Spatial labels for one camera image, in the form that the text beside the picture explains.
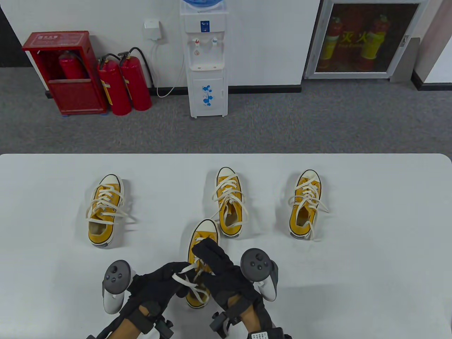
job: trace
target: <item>white shoelace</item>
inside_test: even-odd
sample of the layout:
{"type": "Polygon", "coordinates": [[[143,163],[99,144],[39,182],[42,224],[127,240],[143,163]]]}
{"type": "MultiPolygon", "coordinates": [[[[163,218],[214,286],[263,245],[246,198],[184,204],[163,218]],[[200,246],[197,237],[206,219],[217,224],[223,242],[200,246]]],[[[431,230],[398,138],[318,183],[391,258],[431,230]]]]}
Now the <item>white shoelace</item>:
{"type": "Polygon", "coordinates": [[[91,204],[89,205],[88,209],[86,210],[86,219],[91,222],[96,222],[98,224],[105,224],[105,225],[113,225],[113,222],[111,221],[104,221],[99,219],[92,219],[89,215],[89,210],[91,207],[93,208],[91,215],[96,214],[99,209],[101,209],[103,212],[101,212],[102,216],[110,216],[110,217],[127,217],[127,214],[123,212],[118,206],[115,206],[112,204],[112,198],[113,194],[117,194],[122,199],[122,203],[124,204],[124,195],[122,195],[120,192],[115,190],[115,188],[112,185],[98,185],[96,187],[96,191],[99,189],[99,187],[107,187],[107,189],[101,189],[99,190],[99,197],[97,199],[94,199],[91,204]],[[106,212],[106,208],[112,208],[116,212],[110,213],[106,212]]]}
{"type": "Polygon", "coordinates": [[[237,178],[237,180],[239,179],[239,176],[237,174],[232,174],[229,177],[227,177],[226,179],[224,179],[223,181],[221,181],[217,187],[215,188],[215,191],[212,194],[212,200],[215,202],[218,202],[220,200],[223,199],[223,201],[220,203],[220,207],[217,213],[215,213],[212,218],[214,218],[217,214],[219,214],[223,208],[224,205],[226,205],[225,208],[225,214],[224,214],[224,223],[226,224],[226,218],[228,215],[228,211],[229,211],[229,204],[232,204],[233,202],[238,203],[241,207],[242,207],[242,221],[238,221],[228,227],[236,227],[236,226],[240,226],[243,225],[246,220],[248,220],[248,211],[245,208],[245,205],[243,204],[243,202],[237,198],[233,193],[240,193],[242,195],[242,198],[244,197],[243,193],[237,189],[237,181],[234,180],[233,178],[237,178]],[[222,195],[217,197],[217,192],[219,189],[223,189],[226,186],[231,186],[226,188],[222,195]]]}
{"type": "MultiPolygon", "coordinates": [[[[324,203],[322,203],[320,201],[320,197],[319,197],[319,190],[317,188],[317,186],[313,185],[312,182],[314,181],[315,178],[312,178],[308,181],[306,181],[305,183],[302,183],[301,185],[295,187],[295,191],[297,191],[298,189],[303,189],[301,195],[294,195],[293,197],[290,197],[288,204],[289,206],[293,207],[295,205],[298,205],[297,208],[297,212],[295,214],[295,219],[298,218],[298,214],[300,213],[301,208],[303,207],[303,205],[307,202],[309,204],[309,208],[312,208],[313,210],[317,210],[318,205],[321,205],[323,207],[323,209],[325,210],[325,212],[328,212],[328,209],[326,208],[326,206],[324,205],[324,203]]],[[[315,234],[314,234],[314,226],[312,225],[311,221],[308,221],[309,226],[311,227],[311,239],[314,240],[315,238],[315,234]]]]}
{"type": "MultiPolygon", "coordinates": [[[[204,240],[205,238],[196,238],[195,241],[196,243],[204,240]]],[[[198,258],[195,257],[195,262],[193,264],[191,264],[190,266],[187,266],[186,268],[184,268],[182,271],[180,271],[179,273],[175,273],[173,274],[173,279],[179,283],[181,283],[184,286],[187,286],[188,288],[190,288],[190,290],[193,292],[193,295],[196,297],[196,299],[201,303],[201,304],[207,304],[207,302],[209,301],[209,293],[207,293],[205,290],[202,290],[200,288],[198,288],[198,284],[195,284],[193,282],[190,282],[187,275],[185,275],[185,279],[182,279],[181,277],[178,276],[178,274],[185,274],[189,271],[191,271],[192,269],[196,269],[199,265],[199,263],[201,263],[202,265],[204,265],[204,262],[198,258]],[[204,294],[207,298],[205,301],[202,301],[201,296],[199,294],[204,294]]],[[[196,281],[196,279],[201,275],[201,273],[204,272],[204,270],[202,269],[202,267],[199,268],[198,273],[196,273],[195,278],[193,279],[193,281],[196,281]]]]}

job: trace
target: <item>yellow label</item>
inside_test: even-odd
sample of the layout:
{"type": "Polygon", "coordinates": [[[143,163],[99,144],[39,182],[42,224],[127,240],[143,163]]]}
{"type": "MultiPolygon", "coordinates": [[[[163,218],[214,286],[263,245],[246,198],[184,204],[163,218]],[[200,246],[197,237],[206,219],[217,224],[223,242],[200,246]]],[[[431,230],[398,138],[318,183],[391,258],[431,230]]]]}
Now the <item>yellow label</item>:
{"type": "Polygon", "coordinates": [[[320,54],[321,60],[329,60],[333,56],[334,49],[338,42],[339,36],[337,37],[326,37],[323,42],[322,53],[320,54]]]}
{"type": "Polygon", "coordinates": [[[108,93],[108,89],[110,88],[110,85],[106,84],[103,80],[101,80],[101,82],[102,82],[102,87],[105,90],[105,94],[107,95],[107,100],[110,103],[110,105],[113,106],[112,99],[110,98],[110,93],[108,93]]]}
{"type": "Polygon", "coordinates": [[[367,41],[361,50],[361,56],[365,59],[376,59],[378,50],[381,44],[385,41],[386,33],[369,33],[367,35],[367,41]]]}
{"type": "Polygon", "coordinates": [[[126,78],[122,77],[124,79],[124,82],[126,83],[126,88],[127,88],[127,92],[129,93],[129,98],[132,99],[132,95],[130,94],[130,89],[129,89],[129,83],[130,81],[127,80],[126,78]]]}

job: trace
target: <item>red fire extinguisher box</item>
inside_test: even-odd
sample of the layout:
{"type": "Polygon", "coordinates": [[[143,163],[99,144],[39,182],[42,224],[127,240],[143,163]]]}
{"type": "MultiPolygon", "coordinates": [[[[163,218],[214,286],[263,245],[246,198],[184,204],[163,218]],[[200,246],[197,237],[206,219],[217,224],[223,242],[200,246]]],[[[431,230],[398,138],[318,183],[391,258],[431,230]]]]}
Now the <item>red fire extinguisher box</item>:
{"type": "Polygon", "coordinates": [[[31,53],[63,115],[106,113],[89,32],[32,33],[23,50],[31,53]]]}

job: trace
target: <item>water dispenser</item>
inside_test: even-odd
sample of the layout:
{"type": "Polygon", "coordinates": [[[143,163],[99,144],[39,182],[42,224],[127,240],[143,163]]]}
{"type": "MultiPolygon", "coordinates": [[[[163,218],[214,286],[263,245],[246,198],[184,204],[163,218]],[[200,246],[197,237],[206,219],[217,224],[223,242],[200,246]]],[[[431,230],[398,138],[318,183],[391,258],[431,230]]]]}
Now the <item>water dispenser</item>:
{"type": "Polygon", "coordinates": [[[224,1],[180,0],[180,27],[193,118],[227,115],[227,14],[224,1]]]}

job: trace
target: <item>human wrist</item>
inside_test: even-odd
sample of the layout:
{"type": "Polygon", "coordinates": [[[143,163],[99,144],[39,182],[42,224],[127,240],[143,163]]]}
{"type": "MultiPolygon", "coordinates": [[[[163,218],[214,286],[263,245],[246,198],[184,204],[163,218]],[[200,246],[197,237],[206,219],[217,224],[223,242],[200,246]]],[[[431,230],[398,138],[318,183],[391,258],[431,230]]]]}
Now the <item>human wrist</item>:
{"type": "MultiPolygon", "coordinates": [[[[229,298],[228,307],[231,307],[232,305],[236,304],[240,300],[240,298],[241,298],[241,296],[239,296],[239,295],[229,298]]],[[[247,329],[248,333],[257,332],[262,329],[261,325],[260,325],[259,317],[258,317],[256,311],[254,310],[253,305],[248,307],[246,309],[246,311],[240,315],[240,317],[241,317],[243,325],[245,325],[245,328],[247,329]]]]}
{"type": "MultiPolygon", "coordinates": [[[[138,309],[144,316],[149,315],[149,311],[144,306],[140,305],[138,309]]],[[[135,339],[140,334],[141,331],[129,319],[124,319],[108,339],[135,339]]]]}

